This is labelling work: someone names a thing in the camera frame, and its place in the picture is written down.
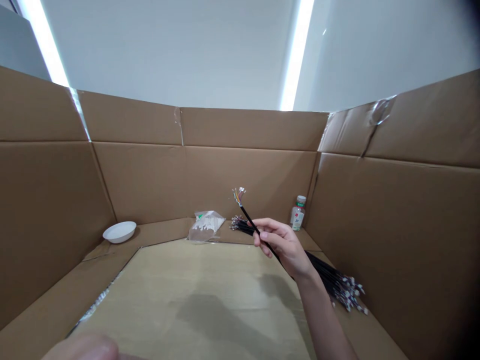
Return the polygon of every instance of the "finger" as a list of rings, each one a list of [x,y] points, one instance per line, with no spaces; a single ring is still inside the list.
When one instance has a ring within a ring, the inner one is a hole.
[[[271,231],[270,232],[274,232],[274,233],[286,233],[288,231],[288,229],[290,229],[290,227],[287,225],[287,224],[284,224],[284,223],[281,223],[281,222],[278,222],[276,220],[273,220],[269,217],[266,217],[266,218],[261,218],[261,219],[255,219],[253,220],[253,223],[258,227],[258,226],[261,226],[261,227],[264,227],[264,228],[270,228]]]
[[[260,243],[260,248],[266,256],[268,256],[269,258],[272,257],[272,252],[270,251],[268,246],[265,245],[265,243],[263,241]]]
[[[253,245],[255,245],[256,248],[260,246],[260,237],[256,232],[253,233]]]
[[[285,244],[287,244],[287,241],[283,237],[278,236],[276,233],[273,232],[261,232],[260,240],[271,245],[275,245],[276,247],[280,248],[280,250],[283,250]]]
[[[117,343],[105,335],[83,333],[55,345],[42,360],[117,360]]]

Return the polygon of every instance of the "fluorescent light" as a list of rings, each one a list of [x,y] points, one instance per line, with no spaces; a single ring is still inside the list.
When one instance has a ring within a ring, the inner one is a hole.
[[[49,22],[45,16],[42,2],[40,0],[18,0],[18,5],[20,6],[23,17],[30,21],[36,42],[40,48],[48,73],[50,74],[51,81],[70,89],[71,97],[76,110],[80,115],[88,141],[90,141],[90,134],[87,129],[87,124],[85,123],[84,113],[82,111],[82,106],[80,105],[77,90],[70,87],[57,45],[55,44],[54,36],[52,35]]]
[[[304,59],[305,44],[309,33],[310,18],[314,0],[300,0],[298,17],[296,19],[293,43],[291,45],[290,58],[285,76],[285,84],[281,97],[280,110],[292,111],[294,109],[295,96],[299,85],[300,70]]]

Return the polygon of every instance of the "hand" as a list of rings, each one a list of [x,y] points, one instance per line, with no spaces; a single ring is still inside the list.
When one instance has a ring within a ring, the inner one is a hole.
[[[273,254],[265,244],[269,243],[292,278],[297,280],[309,277],[312,271],[315,272],[299,238],[290,226],[271,218],[255,219],[253,223],[260,230],[260,236],[257,232],[253,233],[253,244],[257,248],[260,247],[263,253],[271,258]]]

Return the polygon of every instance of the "plastic bag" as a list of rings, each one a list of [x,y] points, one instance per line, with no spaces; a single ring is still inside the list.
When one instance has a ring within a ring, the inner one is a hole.
[[[201,211],[195,213],[196,221],[188,232],[188,240],[204,243],[215,236],[226,220],[216,211]]]

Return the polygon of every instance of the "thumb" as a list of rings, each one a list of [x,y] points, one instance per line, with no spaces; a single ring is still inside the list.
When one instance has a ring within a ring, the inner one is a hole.
[[[285,243],[287,242],[283,237],[278,236],[272,232],[262,231],[260,233],[260,239],[266,243],[273,244],[283,250]]]

